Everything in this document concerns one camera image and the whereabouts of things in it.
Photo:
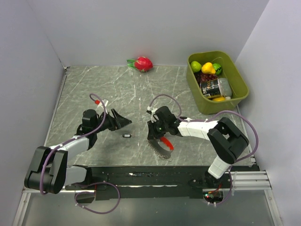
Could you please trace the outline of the red and silver key organizer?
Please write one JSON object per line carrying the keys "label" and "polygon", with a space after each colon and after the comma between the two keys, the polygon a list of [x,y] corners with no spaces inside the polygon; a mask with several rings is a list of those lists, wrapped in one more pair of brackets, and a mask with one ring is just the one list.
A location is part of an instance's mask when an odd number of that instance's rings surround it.
{"label": "red and silver key organizer", "polygon": [[159,158],[163,160],[170,159],[174,146],[166,137],[161,137],[159,141],[165,145],[165,148],[158,143],[158,140],[148,140],[148,144]]}

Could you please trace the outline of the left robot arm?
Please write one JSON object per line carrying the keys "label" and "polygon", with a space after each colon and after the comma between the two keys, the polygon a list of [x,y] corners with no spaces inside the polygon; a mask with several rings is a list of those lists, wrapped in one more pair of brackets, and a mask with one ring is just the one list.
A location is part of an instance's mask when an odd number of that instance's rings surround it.
{"label": "left robot arm", "polygon": [[36,148],[24,179],[24,186],[39,190],[42,195],[57,194],[64,186],[74,183],[82,189],[90,188],[93,177],[88,168],[79,165],[69,167],[68,160],[91,149],[99,132],[106,129],[115,131],[131,123],[130,119],[121,116],[115,109],[102,114],[93,109],[85,110],[82,123],[71,139],[51,147]]}

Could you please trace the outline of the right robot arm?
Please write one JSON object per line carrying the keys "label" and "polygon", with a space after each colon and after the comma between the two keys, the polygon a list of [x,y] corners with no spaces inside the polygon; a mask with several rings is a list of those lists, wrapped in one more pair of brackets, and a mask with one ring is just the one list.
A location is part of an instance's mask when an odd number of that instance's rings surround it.
{"label": "right robot arm", "polygon": [[187,117],[177,118],[167,106],[147,107],[151,120],[147,122],[147,140],[155,153],[162,159],[171,158],[173,145],[165,137],[166,133],[178,137],[197,137],[208,140],[213,146],[216,157],[205,172],[206,184],[217,187],[222,176],[249,145],[248,138],[227,117],[216,121],[200,121]]}

